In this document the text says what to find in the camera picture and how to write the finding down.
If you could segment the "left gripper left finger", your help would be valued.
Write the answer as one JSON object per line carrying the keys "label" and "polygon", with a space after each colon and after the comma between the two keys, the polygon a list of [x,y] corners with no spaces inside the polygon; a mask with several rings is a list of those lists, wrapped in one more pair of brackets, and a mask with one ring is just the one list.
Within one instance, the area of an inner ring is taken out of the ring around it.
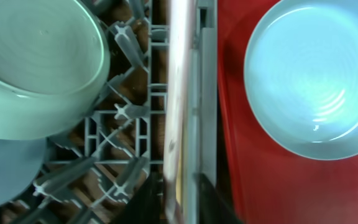
{"label": "left gripper left finger", "polygon": [[166,224],[162,207],[162,178],[153,172],[110,224]]}

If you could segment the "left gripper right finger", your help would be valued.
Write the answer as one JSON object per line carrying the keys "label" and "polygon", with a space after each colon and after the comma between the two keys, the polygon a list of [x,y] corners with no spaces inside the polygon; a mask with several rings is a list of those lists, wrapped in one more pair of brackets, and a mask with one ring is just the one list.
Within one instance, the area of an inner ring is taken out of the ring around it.
{"label": "left gripper right finger", "polygon": [[243,224],[204,173],[196,174],[196,179],[199,185],[200,223]]}

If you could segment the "small light blue saucer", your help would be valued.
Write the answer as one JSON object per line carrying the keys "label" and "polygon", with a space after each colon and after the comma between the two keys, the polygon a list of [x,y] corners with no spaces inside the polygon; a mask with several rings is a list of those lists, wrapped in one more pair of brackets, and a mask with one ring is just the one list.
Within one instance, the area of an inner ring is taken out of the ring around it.
{"label": "small light blue saucer", "polygon": [[20,195],[44,163],[47,140],[0,139],[0,205]]}

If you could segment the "large light blue plate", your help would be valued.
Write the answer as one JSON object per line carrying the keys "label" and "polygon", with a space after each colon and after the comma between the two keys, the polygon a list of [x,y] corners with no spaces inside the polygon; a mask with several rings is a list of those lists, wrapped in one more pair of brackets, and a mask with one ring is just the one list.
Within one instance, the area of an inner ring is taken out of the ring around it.
{"label": "large light blue plate", "polygon": [[276,3],[249,39],[244,84],[257,121],[286,150],[358,155],[358,1]]}

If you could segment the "light green bowl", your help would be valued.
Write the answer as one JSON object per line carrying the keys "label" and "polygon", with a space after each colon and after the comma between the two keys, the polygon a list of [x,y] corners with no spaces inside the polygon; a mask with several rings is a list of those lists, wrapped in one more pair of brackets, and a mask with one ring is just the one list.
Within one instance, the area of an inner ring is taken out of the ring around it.
{"label": "light green bowl", "polygon": [[78,0],[0,0],[0,139],[75,127],[108,78],[109,47]]}

